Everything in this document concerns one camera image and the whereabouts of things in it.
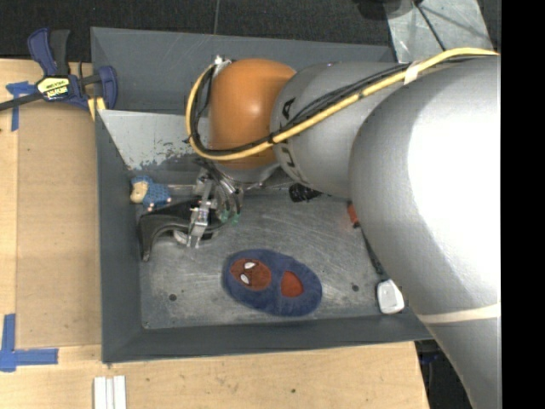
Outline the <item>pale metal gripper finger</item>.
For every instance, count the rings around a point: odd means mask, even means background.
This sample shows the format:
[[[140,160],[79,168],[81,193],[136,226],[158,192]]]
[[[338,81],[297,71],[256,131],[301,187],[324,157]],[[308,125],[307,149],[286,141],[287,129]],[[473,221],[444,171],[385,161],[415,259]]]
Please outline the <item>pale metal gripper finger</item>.
[[[195,247],[198,248],[201,242],[202,237],[208,227],[208,217],[209,217],[209,208],[199,207],[196,212],[196,221],[195,221]]]
[[[198,230],[197,230],[197,220],[198,220],[199,208],[197,206],[191,208],[191,215],[189,218],[188,228],[187,228],[187,242],[188,247],[196,247],[198,245]]]

